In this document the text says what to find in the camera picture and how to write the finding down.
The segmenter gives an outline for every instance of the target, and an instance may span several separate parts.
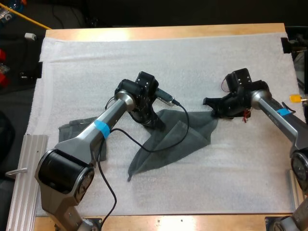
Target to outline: wooden table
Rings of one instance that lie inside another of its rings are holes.
[[[46,37],[69,41],[128,41],[277,32],[285,32],[284,24],[66,29],[48,30]],[[265,216],[267,215],[111,216],[106,220],[104,230],[264,231]],[[54,231],[54,222],[49,217],[37,217],[34,229],[35,231]]]

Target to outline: cable connector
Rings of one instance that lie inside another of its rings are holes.
[[[176,101],[175,99],[173,99],[172,101],[171,101],[174,105],[176,105],[176,106],[180,106],[181,104],[178,102],[178,101]]]

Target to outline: robotic arm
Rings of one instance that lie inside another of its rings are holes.
[[[158,88],[154,76],[140,72],[136,81],[124,79],[115,90],[115,103],[77,137],[58,143],[41,158],[35,173],[42,208],[61,231],[92,231],[95,224],[82,219],[75,207],[94,178],[98,149],[109,130],[125,112],[145,126],[164,129],[153,111],[156,98],[171,104],[173,97]]]
[[[264,81],[252,82],[246,68],[227,75],[226,82],[230,90],[227,96],[205,98],[203,104],[214,109],[214,116],[226,118],[243,116],[251,107],[262,110],[292,142],[292,170],[304,194],[308,194],[308,125],[274,100]],[[307,227],[308,199],[305,199],[292,216],[278,219],[272,229],[299,231]]]

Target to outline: black clamp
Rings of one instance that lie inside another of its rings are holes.
[[[135,100],[135,109],[129,112],[134,121],[146,127],[163,130],[165,124],[154,112],[152,104],[156,100],[158,82],[154,76],[141,71],[135,82],[124,79],[115,90],[115,94],[124,90],[132,95]]]
[[[222,98],[205,98],[203,105],[213,108],[213,116],[220,118],[243,117],[251,108],[251,95],[256,90],[268,90],[266,82],[252,82],[247,68],[237,70],[226,76],[230,93]]]

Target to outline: blue tape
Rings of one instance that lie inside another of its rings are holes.
[[[94,125],[98,130],[102,132],[105,139],[107,139],[107,137],[110,135],[110,129],[108,125],[100,120],[95,120]]]
[[[285,108],[282,108],[282,109],[279,109],[277,110],[277,112],[281,115],[281,116],[285,116],[287,114],[291,114],[291,112],[289,112],[289,110],[285,109]]]

